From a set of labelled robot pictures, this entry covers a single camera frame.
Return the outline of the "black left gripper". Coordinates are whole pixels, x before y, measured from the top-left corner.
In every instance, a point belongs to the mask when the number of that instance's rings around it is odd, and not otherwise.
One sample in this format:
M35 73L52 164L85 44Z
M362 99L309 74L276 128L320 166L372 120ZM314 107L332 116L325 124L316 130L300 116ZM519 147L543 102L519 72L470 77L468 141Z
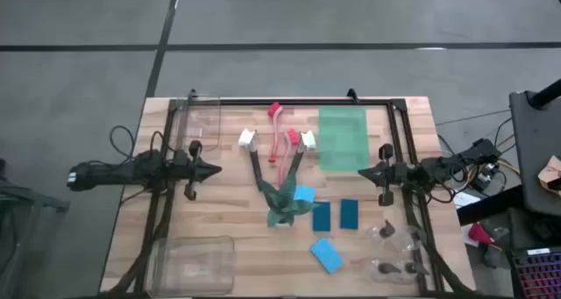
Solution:
M195 201L197 197L195 184L204 182L211 176L218 174L218 172L222 171L222 168L207 163L202 159L202 143L199 140L192 140L188 151L192 157L194 169L202 173L197 174L194 171L190 171L190 158L188 154L183 150L177 150L174 153L174 179L177 182L181 180L187 181L183 194L189 201Z

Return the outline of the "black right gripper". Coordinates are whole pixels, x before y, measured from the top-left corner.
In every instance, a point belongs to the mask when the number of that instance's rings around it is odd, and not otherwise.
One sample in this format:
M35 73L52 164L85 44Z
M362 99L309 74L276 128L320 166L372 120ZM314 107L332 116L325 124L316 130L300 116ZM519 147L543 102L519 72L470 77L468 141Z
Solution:
M379 206L390 206L394 203L394 193L390 190L389 182L384 174L379 174L387 170L390 166L390 159L394 156L394 147L391 144L384 144L378 151L380 162L374 167L360 169L359 175L373 182L377 187L382 187L382 193L378 196ZM393 167L393 185L404 186L410 183L410 165L404 162L396 162Z

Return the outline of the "blue kitchen sponge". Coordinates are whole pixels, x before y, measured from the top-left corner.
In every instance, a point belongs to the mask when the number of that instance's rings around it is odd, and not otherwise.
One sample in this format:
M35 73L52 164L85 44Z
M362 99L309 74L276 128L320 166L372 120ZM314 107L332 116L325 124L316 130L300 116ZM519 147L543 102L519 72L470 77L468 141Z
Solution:
M343 258L326 238L320 238L310 247L310 252L328 274L336 273L344 264Z
M340 228L357 230L359 228L359 201L342 199L340 202Z
M309 186L303 186L303 185L297 185L295 187L295 193L294 193L295 201L305 201L305 202L313 203L315 201L315 198L316 198L315 188Z
M312 230L317 232L330 231L330 202L314 202L312 210Z

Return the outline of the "red-handled red dish brush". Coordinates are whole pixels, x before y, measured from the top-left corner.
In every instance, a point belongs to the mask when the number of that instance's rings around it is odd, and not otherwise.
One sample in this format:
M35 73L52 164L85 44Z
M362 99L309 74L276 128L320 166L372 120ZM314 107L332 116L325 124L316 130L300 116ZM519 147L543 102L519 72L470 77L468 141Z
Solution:
M277 151L278 151L278 142L279 142L279 116L282 113L283 108L278 102L274 102L270 105L267 115L272 119L273 124L273 143L271 147L271 152L269 154L268 161L270 163L275 163Z

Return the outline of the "green translucent plastic bin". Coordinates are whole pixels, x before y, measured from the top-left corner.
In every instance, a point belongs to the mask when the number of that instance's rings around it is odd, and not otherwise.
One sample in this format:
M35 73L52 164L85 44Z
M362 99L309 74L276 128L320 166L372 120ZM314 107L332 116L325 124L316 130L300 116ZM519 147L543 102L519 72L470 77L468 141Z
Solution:
M325 171L357 171L369 167L366 110L330 106L319 110L317 151Z

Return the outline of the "white paper sheet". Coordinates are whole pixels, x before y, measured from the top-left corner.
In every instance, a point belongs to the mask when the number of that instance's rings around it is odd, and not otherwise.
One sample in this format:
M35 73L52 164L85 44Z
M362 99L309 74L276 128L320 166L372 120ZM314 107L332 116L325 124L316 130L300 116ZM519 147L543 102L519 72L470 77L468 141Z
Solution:
M472 203L477 203L479 201L480 201L479 197L473 196L465 192L458 192L453 198L453 203L456 209L465 207L466 205L470 205Z

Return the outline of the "large clear plastic bin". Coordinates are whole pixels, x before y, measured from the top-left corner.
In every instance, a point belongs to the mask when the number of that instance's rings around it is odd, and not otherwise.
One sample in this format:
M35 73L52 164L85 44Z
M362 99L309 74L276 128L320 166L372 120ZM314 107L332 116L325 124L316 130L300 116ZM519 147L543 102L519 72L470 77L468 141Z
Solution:
M228 295L235 266L230 236L160 238L147 262L145 291L155 298Z

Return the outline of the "snake plant in white pot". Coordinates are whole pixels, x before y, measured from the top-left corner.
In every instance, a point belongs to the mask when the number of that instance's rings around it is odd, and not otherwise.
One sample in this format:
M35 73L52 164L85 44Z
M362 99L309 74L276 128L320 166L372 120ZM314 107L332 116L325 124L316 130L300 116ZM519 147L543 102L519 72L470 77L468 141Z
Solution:
M319 203L295 199L295 172L288 174L279 189L265 180L259 180L258 185L269 207L266 217L266 224L269 228L275 227L277 224L292 226L296 216L311 212L319 206Z

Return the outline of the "small electronics box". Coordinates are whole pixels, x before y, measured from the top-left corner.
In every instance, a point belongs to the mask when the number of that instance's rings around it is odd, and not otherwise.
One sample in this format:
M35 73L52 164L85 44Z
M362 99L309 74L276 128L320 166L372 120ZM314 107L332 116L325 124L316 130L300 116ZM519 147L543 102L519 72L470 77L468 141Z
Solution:
M478 191L484 191L491 184L498 171L498 164L488 163L481 166L472 182L472 186Z

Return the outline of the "red cone-shaped object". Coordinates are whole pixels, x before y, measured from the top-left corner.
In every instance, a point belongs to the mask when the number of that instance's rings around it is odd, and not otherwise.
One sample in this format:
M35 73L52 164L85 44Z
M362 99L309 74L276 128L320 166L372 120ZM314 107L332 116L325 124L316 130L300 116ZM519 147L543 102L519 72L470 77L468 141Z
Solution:
M470 228L468 229L467 235L469 240L472 241L476 246L489 246L494 243L494 239L479 223L471 224Z

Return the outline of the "black side table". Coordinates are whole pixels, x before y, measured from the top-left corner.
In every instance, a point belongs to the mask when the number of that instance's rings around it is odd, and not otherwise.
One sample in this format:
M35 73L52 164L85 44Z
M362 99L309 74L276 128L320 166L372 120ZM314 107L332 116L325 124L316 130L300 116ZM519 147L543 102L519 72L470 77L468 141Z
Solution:
M551 156L561 160L561 98L544 110L533 108L523 93L509 95L515 147L528 210L561 217L561 196L541 185L538 174Z

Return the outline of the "brown cardboard piece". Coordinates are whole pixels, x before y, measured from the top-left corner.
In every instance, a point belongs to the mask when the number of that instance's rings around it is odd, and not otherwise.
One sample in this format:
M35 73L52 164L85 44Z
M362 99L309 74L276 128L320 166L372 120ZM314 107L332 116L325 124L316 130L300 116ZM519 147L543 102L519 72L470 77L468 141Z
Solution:
M537 176L543 188L554 193L561 191L561 160L552 155L546 166L538 173Z

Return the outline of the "dark grey metal stand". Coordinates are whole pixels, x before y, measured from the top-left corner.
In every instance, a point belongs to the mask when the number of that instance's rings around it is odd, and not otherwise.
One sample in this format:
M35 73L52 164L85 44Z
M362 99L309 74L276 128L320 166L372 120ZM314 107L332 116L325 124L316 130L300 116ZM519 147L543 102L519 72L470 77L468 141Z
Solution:
M69 206L69 201L9 182L6 161L0 159L0 245L4 229L12 231L10 254L0 263L0 299L11 299L15 293L42 209L50 207L67 212Z

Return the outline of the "black pole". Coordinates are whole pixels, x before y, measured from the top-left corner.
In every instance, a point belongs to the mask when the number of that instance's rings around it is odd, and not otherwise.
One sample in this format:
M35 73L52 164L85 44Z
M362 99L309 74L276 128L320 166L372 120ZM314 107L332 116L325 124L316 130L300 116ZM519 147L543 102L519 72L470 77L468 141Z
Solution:
M526 91L527 101L531 107L543 110L555 99L561 96L561 79L553 82L539 92Z

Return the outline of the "pink-handled red dish brush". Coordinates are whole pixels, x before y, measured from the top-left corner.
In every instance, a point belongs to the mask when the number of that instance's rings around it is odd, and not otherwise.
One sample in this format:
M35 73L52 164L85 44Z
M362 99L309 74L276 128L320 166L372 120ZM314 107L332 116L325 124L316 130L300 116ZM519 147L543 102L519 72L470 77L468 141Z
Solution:
M288 156L290 155L292 148L299 144L299 133L295 129L289 129L284 132L285 138L285 151L282 157L282 161L279 167L278 173L278 185L279 188L284 184L284 181L288 175Z

